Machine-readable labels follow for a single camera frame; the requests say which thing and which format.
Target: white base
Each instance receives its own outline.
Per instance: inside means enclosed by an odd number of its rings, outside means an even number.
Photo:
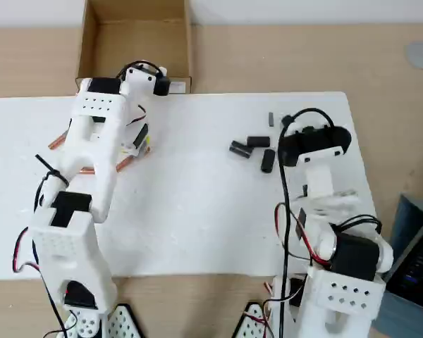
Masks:
[[[99,322],[92,322],[89,320],[84,321],[80,311],[75,312],[78,317],[78,322],[75,327],[68,330],[69,338],[90,338],[94,337],[88,333],[97,332],[97,326]],[[67,321],[64,323],[64,327],[71,327],[75,323],[75,318],[70,315]],[[64,338],[62,332],[58,333],[56,338]],[[105,325],[102,323],[102,338],[141,338],[141,335],[133,322],[132,316],[128,312],[125,306],[117,306],[116,310],[110,315],[108,323]]]
[[[262,307],[259,304],[252,304],[246,312],[256,318],[263,319]],[[263,338],[263,331],[263,324],[257,323],[251,318],[245,316],[235,335],[235,338]]]

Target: robotic arm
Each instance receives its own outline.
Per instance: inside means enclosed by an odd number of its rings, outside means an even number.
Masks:
[[[53,300],[81,313],[83,320],[102,320],[100,337],[108,337],[106,317],[116,304],[117,290],[99,250],[94,224],[107,219],[121,147],[135,155],[148,142],[146,118],[135,115],[145,112],[142,104],[153,94],[166,96],[169,85],[166,69],[147,61],[127,65],[117,78],[82,81],[61,157],[54,166],[60,176],[49,176],[29,226]],[[126,128],[134,132],[131,139]],[[94,193],[66,191],[84,167],[94,168]],[[79,335],[95,337],[98,331],[96,326]]]
[[[322,112],[311,108],[297,115],[308,111]],[[393,262],[393,250],[380,235],[381,223],[374,216],[358,215],[357,193],[333,188],[329,164],[344,156],[351,135],[334,126],[330,118],[328,123],[303,127],[289,116],[286,124],[290,128],[286,129],[291,129],[290,133],[279,140],[280,164],[296,167],[306,179],[304,195],[291,201],[285,216],[292,224],[286,248],[295,255],[313,254],[314,258],[300,260],[300,269],[289,268],[286,281],[281,276],[274,278],[275,300],[268,304],[275,337],[366,338],[384,295],[385,282],[380,274]],[[294,320],[288,295],[295,293],[291,290],[294,275],[304,272],[307,277]]]

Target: white robotic arm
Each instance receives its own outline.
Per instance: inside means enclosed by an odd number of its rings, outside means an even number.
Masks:
[[[134,118],[141,114],[141,104],[153,94],[168,94],[166,69],[155,66],[152,72],[149,66],[154,65],[138,61],[127,65],[117,78],[82,81],[54,166],[59,175],[50,175],[43,186],[40,208],[29,226],[39,269],[53,300],[81,312],[83,320],[102,320],[101,337],[108,337],[106,316],[116,305],[117,290],[99,250],[94,224],[107,219],[121,147],[136,154],[148,141],[146,118]],[[128,126],[136,132],[134,139],[125,139]],[[66,191],[67,183],[84,167],[94,168],[94,193]],[[95,337],[98,329],[95,326],[79,335]]]

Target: white plastic housing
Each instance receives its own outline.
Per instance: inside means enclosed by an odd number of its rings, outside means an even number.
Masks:
[[[99,250],[94,221],[90,213],[74,211],[68,227],[51,226],[55,208],[38,208],[29,226],[39,254],[39,267],[56,303],[64,304],[68,282],[83,284],[95,297],[97,310],[107,314],[114,307],[116,285]]]
[[[128,120],[128,83],[121,84],[121,94],[88,92],[91,79],[84,79],[74,104],[72,120],[61,158],[54,166],[71,181],[83,167],[94,167],[96,189],[92,195],[91,214],[95,223],[102,223],[108,216],[114,186],[116,185],[116,161],[125,124]],[[93,137],[92,116],[106,118],[100,138]],[[42,193],[43,208],[48,208],[65,184],[50,176]]]

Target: gray circular object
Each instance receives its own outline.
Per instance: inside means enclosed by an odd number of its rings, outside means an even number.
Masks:
[[[423,42],[413,42],[408,45],[406,56],[414,67],[423,69]]]

